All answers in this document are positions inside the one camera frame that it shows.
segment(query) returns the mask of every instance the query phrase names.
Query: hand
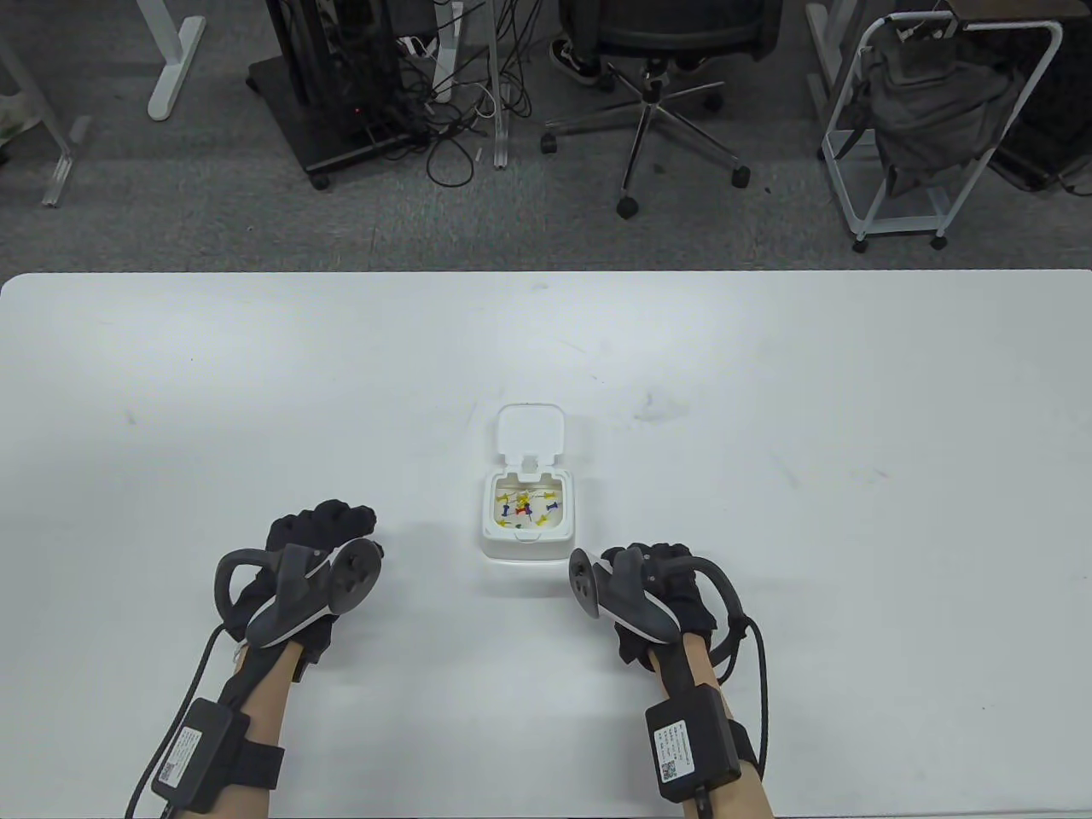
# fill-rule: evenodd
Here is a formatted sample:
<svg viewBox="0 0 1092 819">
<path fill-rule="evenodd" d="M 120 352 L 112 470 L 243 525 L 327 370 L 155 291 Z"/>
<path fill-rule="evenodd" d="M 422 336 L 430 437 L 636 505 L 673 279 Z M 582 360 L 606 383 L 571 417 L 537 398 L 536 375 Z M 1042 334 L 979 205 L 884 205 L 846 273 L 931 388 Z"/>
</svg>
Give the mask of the hand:
<svg viewBox="0 0 1092 819">
<path fill-rule="evenodd" d="M 265 538 L 266 551 L 280 551 L 288 544 L 306 546 L 322 553 L 333 551 L 355 537 L 366 537 L 376 529 L 376 513 L 368 507 L 349 507 L 341 500 L 324 500 L 313 510 L 289 514 L 273 522 Z M 239 594 L 227 632 L 241 642 L 247 624 L 254 613 L 276 592 L 276 577 L 269 569 L 261 569 Z M 307 663 L 318 663 L 328 648 L 334 615 L 323 617 L 302 631 L 292 636 L 304 646 L 297 678 Z"/>
<path fill-rule="evenodd" d="M 674 557 L 688 557 L 690 555 L 690 549 L 680 543 L 674 545 L 657 543 L 652 546 L 645 546 L 643 543 L 630 545 L 639 547 L 642 553 L 651 555 L 655 560 L 669 560 Z M 607 549 L 603 553 L 603 559 L 613 566 L 615 556 L 621 550 L 620 546 Z M 700 634 L 705 640 L 705 650 L 708 651 L 713 630 L 716 628 L 716 619 L 701 602 L 701 592 L 698 591 L 698 581 L 693 572 L 672 573 L 665 580 L 654 582 L 644 578 L 643 581 L 645 590 L 672 609 L 679 621 L 682 633 Z M 652 661 L 649 658 L 652 643 L 621 626 L 616 625 L 615 631 L 618 632 L 618 656 L 622 658 L 622 662 L 629 665 L 637 660 L 650 672 L 653 670 Z"/>
</svg>

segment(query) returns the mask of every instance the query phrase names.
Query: chair base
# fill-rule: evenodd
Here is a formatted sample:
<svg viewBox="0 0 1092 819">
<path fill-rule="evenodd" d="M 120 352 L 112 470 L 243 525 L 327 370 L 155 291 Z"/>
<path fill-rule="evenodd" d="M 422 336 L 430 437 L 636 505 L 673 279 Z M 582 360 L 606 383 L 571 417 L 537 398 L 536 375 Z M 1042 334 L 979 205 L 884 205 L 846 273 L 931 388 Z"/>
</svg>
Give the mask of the chair base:
<svg viewBox="0 0 1092 819">
<path fill-rule="evenodd" d="M 704 83 L 690 88 L 684 88 L 682 91 L 676 91 L 670 94 L 664 94 L 663 90 L 667 84 L 666 60 L 645 61 L 644 69 L 641 72 L 643 88 L 638 87 L 636 83 L 630 81 L 629 78 L 627 78 L 609 62 L 606 64 L 606 71 L 609 76 L 614 78 L 629 88 L 637 96 L 637 99 L 627 103 L 607 105 L 579 117 L 565 117 L 561 119 L 547 120 L 545 123 L 546 132 L 543 134 L 541 147 L 544 154 L 555 153 L 557 151 L 556 134 L 559 132 L 590 130 L 592 126 L 600 123 L 603 119 L 608 118 L 618 111 L 639 111 L 640 116 L 637 123 L 637 133 L 633 136 L 633 144 L 629 151 L 629 159 L 626 163 L 626 173 L 622 176 L 621 190 L 618 194 L 618 206 L 616 210 L 619 216 L 624 219 L 628 219 L 637 215 L 639 210 L 637 201 L 629 195 L 629 187 L 633 179 L 633 169 L 637 166 L 638 156 L 641 154 L 641 146 L 644 143 L 644 135 L 648 133 L 649 126 L 655 117 L 660 117 L 661 119 L 665 119 L 676 126 L 680 126 L 690 133 L 700 136 L 707 145 L 716 149 L 721 155 L 727 157 L 733 167 L 732 185 L 734 187 L 746 188 L 750 183 L 750 169 L 740 163 L 739 157 L 731 147 L 725 145 L 703 128 L 697 126 L 687 117 L 684 117 L 681 114 L 676 114 L 664 106 L 665 103 L 705 92 L 708 94 L 705 107 L 710 110 L 717 110 L 721 107 L 721 97 L 715 92 L 724 85 L 723 82 Z"/>
</svg>

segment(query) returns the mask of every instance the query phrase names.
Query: sneaker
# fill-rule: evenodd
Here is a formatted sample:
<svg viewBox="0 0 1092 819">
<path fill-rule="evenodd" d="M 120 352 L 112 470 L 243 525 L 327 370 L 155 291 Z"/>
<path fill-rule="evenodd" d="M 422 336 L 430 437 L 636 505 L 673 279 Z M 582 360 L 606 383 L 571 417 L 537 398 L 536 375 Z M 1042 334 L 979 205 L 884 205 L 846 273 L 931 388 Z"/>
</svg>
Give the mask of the sneaker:
<svg viewBox="0 0 1092 819">
<path fill-rule="evenodd" d="M 31 104 L 22 92 L 10 97 L 0 96 L 0 146 L 40 121 L 41 117 L 31 110 Z"/>
<path fill-rule="evenodd" d="M 587 63 L 575 58 L 572 54 L 572 40 L 568 37 L 557 37 L 549 44 L 549 61 L 557 66 L 562 74 L 581 85 L 595 85 L 603 76 L 603 67 L 598 60 Z"/>
<path fill-rule="evenodd" d="M 670 72 L 680 79 L 697 76 L 707 68 L 712 60 L 709 57 L 680 57 L 672 60 Z"/>
</svg>

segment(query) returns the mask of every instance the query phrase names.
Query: chair seat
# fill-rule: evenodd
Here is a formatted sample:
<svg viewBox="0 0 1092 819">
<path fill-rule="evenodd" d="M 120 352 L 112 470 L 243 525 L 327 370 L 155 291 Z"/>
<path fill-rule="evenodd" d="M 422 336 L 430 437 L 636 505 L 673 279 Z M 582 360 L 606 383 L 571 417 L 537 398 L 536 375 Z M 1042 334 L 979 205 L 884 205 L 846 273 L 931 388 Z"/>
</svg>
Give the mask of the chair seat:
<svg viewBox="0 0 1092 819">
<path fill-rule="evenodd" d="M 743 50 L 762 26 L 762 0 L 603 0 L 600 49 L 618 56 Z"/>
</svg>

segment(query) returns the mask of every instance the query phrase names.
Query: gray bag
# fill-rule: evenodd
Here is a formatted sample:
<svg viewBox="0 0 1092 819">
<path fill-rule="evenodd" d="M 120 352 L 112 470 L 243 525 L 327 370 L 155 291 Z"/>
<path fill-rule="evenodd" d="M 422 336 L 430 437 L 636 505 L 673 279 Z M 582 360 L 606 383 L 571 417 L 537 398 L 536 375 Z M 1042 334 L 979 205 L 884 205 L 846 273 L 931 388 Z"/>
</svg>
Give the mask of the gray bag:
<svg viewBox="0 0 1092 819">
<path fill-rule="evenodd" d="M 959 36 L 903 41 L 891 22 L 869 45 L 860 57 L 863 80 L 845 108 L 854 132 L 838 158 L 875 129 L 894 197 L 1000 142 L 1023 87 L 1014 68 Z"/>
</svg>

